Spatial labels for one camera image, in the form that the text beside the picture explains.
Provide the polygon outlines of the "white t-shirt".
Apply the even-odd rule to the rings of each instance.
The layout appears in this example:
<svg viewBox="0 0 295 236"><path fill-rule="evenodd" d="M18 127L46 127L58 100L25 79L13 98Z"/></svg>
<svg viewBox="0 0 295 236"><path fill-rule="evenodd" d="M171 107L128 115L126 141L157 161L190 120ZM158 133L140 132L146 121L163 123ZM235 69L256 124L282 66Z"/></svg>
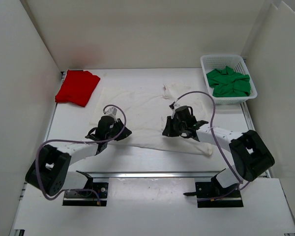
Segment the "white t-shirt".
<svg viewBox="0 0 295 236"><path fill-rule="evenodd" d="M190 86L175 83L164 84L156 91L104 87L89 123L97 126L104 114L103 108L108 104L117 105L126 115L126 127L132 131L130 137L119 141L120 145L210 156L211 144L162 134L166 118L172 114L169 105L191 90Z"/></svg>

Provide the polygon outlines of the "red t-shirt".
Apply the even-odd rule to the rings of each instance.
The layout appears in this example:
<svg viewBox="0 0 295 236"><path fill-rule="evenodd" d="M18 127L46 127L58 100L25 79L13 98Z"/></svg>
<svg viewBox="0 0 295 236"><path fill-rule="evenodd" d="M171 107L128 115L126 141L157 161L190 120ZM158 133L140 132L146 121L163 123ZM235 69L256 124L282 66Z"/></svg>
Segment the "red t-shirt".
<svg viewBox="0 0 295 236"><path fill-rule="evenodd" d="M85 107L99 82L100 77L89 71L68 70L55 102Z"/></svg>

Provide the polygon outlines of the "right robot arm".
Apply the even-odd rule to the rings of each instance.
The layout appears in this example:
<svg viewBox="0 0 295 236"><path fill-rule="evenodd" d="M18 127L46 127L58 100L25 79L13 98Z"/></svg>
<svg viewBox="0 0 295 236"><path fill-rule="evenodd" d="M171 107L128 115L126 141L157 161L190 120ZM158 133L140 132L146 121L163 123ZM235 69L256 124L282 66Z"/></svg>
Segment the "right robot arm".
<svg viewBox="0 0 295 236"><path fill-rule="evenodd" d="M235 132L213 127L208 121L197 120L193 109L181 106L166 118L162 133L165 137L181 136L197 142L212 144L221 151L228 151L234 164L211 179L211 191L221 197L242 182L252 182L275 164L274 157L254 130Z"/></svg>

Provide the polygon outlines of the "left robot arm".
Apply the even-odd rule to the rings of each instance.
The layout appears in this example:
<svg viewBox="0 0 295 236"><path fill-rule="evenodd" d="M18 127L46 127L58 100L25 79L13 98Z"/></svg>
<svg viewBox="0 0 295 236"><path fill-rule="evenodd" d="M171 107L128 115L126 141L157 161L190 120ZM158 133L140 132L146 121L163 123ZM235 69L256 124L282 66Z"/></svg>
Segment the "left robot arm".
<svg viewBox="0 0 295 236"><path fill-rule="evenodd" d="M100 154L110 141L129 137L132 131L125 124L119 118L104 115L87 133L85 141L54 139L42 143L25 181L41 190L48 200L68 190L77 191L83 197L91 195L93 184L88 181L89 176L81 171L69 172L69 166Z"/></svg>

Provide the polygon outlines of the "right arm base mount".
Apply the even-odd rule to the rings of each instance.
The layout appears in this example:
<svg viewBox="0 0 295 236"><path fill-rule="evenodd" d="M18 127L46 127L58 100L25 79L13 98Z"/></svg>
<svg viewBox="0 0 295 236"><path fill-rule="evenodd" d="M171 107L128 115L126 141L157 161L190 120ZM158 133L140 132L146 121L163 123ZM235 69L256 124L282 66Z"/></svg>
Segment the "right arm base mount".
<svg viewBox="0 0 295 236"><path fill-rule="evenodd" d="M231 170L218 173L194 173L195 190L185 197L196 197L198 208L244 207L239 182Z"/></svg>

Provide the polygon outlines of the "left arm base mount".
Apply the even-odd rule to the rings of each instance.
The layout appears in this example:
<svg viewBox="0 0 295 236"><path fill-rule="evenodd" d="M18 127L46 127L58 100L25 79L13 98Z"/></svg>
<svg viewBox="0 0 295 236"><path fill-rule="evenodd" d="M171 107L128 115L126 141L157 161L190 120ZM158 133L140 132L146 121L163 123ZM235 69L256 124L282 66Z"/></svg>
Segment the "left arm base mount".
<svg viewBox="0 0 295 236"><path fill-rule="evenodd" d="M85 172L69 172L63 189L63 206L105 207L108 200L109 180L92 177Z"/></svg>

